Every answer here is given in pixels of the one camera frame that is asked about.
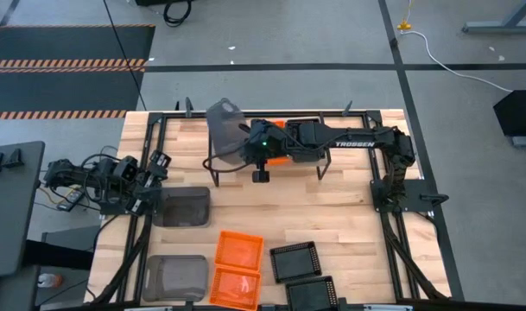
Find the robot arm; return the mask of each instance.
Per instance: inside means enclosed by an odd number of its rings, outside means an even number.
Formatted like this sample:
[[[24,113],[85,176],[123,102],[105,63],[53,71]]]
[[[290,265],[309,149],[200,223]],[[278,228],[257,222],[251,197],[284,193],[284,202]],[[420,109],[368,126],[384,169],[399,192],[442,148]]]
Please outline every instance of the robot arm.
[[[264,171],[267,160],[289,156],[293,162],[317,162],[330,148],[380,149],[387,159],[388,174],[383,178],[384,199],[397,203],[404,195],[407,168],[415,162],[410,137],[397,127],[374,129],[331,128],[315,119],[287,121],[285,129],[273,123],[251,121],[250,137],[241,151],[246,163],[255,163],[258,176],[269,176]],[[255,179],[254,182],[268,182]]]
[[[140,169],[132,156],[122,160],[107,157],[94,163],[92,168],[85,168],[84,163],[75,166],[67,159],[50,162],[44,176],[46,187],[52,191],[72,185],[85,190],[93,188],[98,197],[92,201],[100,204],[102,212],[104,206],[116,206],[123,213],[139,216],[158,198],[161,181],[167,179],[170,157],[154,151],[146,170]]]

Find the orange tray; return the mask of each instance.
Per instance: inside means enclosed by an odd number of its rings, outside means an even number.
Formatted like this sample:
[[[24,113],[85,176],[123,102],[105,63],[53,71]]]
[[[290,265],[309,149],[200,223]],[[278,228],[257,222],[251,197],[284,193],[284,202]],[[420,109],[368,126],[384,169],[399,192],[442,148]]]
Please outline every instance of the orange tray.
[[[213,305],[255,311],[261,292],[261,275],[257,272],[217,267],[212,279]]]
[[[238,232],[221,231],[214,262],[229,268],[259,271],[264,239]]]

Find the hazard stripe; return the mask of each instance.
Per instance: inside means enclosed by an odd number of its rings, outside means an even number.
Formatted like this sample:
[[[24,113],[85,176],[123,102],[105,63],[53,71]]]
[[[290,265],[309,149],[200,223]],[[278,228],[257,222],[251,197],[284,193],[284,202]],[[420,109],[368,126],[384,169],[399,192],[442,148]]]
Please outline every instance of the hazard stripe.
[[[9,29],[9,28],[107,28],[111,27],[109,24],[103,25],[6,25],[0,27],[0,29]],[[119,24],[115,25],[116,28],[119,27],[155,27],[154,24]]]
[[[140,67],[146,60],[128,59],[131,67]],[[128,67],[125,59],[104,60],[0,60],[0,68],[53,68],[53,67]]]
[[[21,119],[71,119],[71,118],[122,118],[126,110],[108,111],[0,111],[0,120]]]
[[[131,67],[134,72],[145,73],[143,67]],[[126,72],[129,68],[122,67],[83,67],[83,68],[34,68],[34,69],[0,69],[0,73],[91,73],[91,72]]]

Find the black tray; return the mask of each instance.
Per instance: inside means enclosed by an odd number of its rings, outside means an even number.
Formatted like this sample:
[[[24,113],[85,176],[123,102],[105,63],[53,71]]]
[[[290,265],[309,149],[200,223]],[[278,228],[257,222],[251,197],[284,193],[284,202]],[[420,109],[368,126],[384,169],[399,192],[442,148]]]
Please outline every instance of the black tray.
[[[286,295],[290,311],[339,311],[331,276],[288,283]]]
[[[291,282],[321,276],[322,269],[314,242],[305,242],[270,250],[276,282]]]

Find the wooden table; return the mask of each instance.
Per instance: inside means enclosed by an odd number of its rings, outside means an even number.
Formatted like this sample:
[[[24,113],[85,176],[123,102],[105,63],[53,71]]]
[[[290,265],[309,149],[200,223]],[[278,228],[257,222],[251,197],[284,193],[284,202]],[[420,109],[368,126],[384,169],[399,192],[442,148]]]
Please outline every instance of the wooden table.
[[[402,110],[381,110],[381,113],[384,126],[397,126],[409,133]],[[118,157],[130,155],[141,158],[147,117],[147,112],[127,113]],[[361,119],[356,117],[326,117],[326,124],[332,127],[362,127]],[[155,129],[152,146],[155,146],[157,133],[158,129]],[[369,187],[371,166],[365,149],[332,149],[332,165],[322,181],[318,181],[314,166],[294,166],[269,168],[270,183],[255,184],[251,182],[253,168],[246,168],[237,173],[221,174],[220,187],[215,187],[210,174],[201,167],[201,162],[207,157],[207,145],[205,119],[168,121],[163,151],[172,157],[172,162],[169,178],[163,186],[209,187],[212,215],[207,228],[166,229],[152,226],[149,256],[205,256],[210,264],[210,287],[215,248],[221,230],[262,236],[265,252],[261,267],[260,303],[287,304],[284,286],[274,281],[269,249],[314,241],[322,275],[333,277],[338,297],[346,297],[348,303],[395,301],[382,226],[372,205]],[[381,161],[379,166],[383,175]],[[416,165],[408,170],[408,179],[418,179],[419,176]],[[405,213],[404,219],[415,262],[440,292],[450,295],[433,225],[413,213]],[[130,216],[120,216],[99,236],[89,280],[89,288],[96,295],[122,262],[129,221]],[[140,219],[137,234],[142,226]],[[409,296],[405,269],[399,258],[397,262],[403,293]],[[129,274],[128,300],[133,296],[136,265],[137,260]],[[209,292],[196,305],[208,304],[208,296]],[[85,300],[91,299],[86,294]]]

